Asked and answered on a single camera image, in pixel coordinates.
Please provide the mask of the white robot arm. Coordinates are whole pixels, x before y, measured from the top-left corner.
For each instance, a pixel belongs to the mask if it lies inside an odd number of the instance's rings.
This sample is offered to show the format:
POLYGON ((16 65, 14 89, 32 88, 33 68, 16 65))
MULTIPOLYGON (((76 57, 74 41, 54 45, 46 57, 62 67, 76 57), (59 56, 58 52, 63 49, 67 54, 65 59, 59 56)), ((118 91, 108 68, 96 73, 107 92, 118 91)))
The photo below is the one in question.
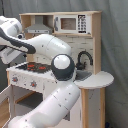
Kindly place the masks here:
POLYGON ((79 128, 74 116, 71 116, 70 123, 63 120, 80 96, 80 89, 74 83, 76 69, 70 57, 70 46, 49 34, 21 40, 16 37, 20 30, 21 23, 16 18, 0 16, 0 45, 50 58, 51 72, 57 83, 45 82, 45 88, 51 89, 45 99, 29 113, 14 117, 8 128, 51 128, 60 122, 63 126, 59 128, 79 128))

